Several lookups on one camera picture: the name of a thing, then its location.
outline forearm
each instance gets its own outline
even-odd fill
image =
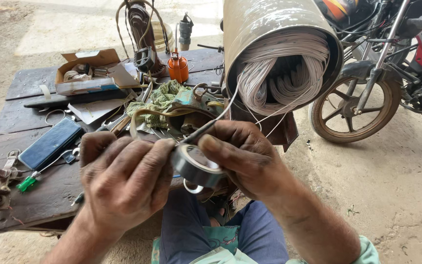
[[[83,264],[100,263],[109,248],[122,234],[98,230],[83,208],[73,224],[62,236],[55,248],[45,257],[43,264]]]
[[[263,202],[308,263],[351,263],[360,254],[359,237],[340,216],[322,204],[289,170],[287,181]]]

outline white bucket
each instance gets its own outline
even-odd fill
[[[162,27],[160,26],[160,22],[152,21],[151,22],[152,30],[154,32],[154,45],[156,46],[157,52],[166,51],[166,43],[164,40],[164,35],[162,34]],[[173,38],[173,32],[169,25],[164,24],[166,27],[167,38],[169,40],[169,50],[173,51],[175,39]]]

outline finger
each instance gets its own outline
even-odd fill
[[[202,136],[198,147],[211,161],[229,170],[247,175],[261,173],[272,161],[269,156],[239,149],[208,134]]]
[[[79,165],[81,168],[96,160],[100,154],[112,142],[117,140],[115,134],[109,131],[93,132],[84,134],[81,138],[81,156]]]
[[[132,192],[139,189],[144,195],[150,195],[174,146],[175,141],[172,139],[158,140],[128,179],[127,189]]]
[[[115,160],[106,170],[111,177],[122,177],[126,181],[130,178],[136,166],[152,148],[153,144],[147,141],[130,142],[116,156]]]
[[[156,212],[157,210],[164,207],[167,202],[167,196],[169,195],[169,187],[172,182],[173,177],[173,168],[170,162],[170,159],[167,161],[166,165],[162,167],[162,170],[157,178],[156,186],[152,190],[151,195],[151,204],[150,208],[152,211]]]
[[[114,162],[116,157],[128,146],[133,139],[131,137],[121,137],[110,144],[103,153],[94,161],[95,166],[107,169]]]
[[[248,140],[250,135],[264,138],[264,135],[254,123],[230,120],[216,121],[205,134],[229,142],[236,147],[241,147]]]
[[[100,154],[100,156],[90,163],[89,166],[82,168],[82,182],[89,185],[92,180],[105,171],[108,166],[113,162],[116,156],[132,141],[131,137],[122,137],[112,144],[110,144]]]

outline green screwdriver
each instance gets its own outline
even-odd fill
[[[72,149],[66,150],[57,159],[55,159],[52,163],[50,163],[48,166],[44,167],[40,171],[34,171],[34,173],[32,173],[31,176],[27,176],[27,178],[25,178],[25,180],[23,182],[19,183],[15,187],[17,189],[19,189],[19,191],[25,192],[29,186],[32,186],[37,182],[37,177],[42,174],[42,171],[44,171],[46,168],[53,165],[53,163],[55,163],[58,159],[60,159],[65,153],[70,152],[70,151],[72,152],[73,150]]]

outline white coil winding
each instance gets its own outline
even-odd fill
[[[322,87],[329,59],[325,38],[317,30],[296,28],[272,33],[249,45],[239,56],[246,65],[237,77],[236,88],[244,105],[261,115],[272,116],[312,101]],[[296,71],[266,81],[278,57],[291,55],[302,56]],[[268,91],[277,103],[266,103]]]

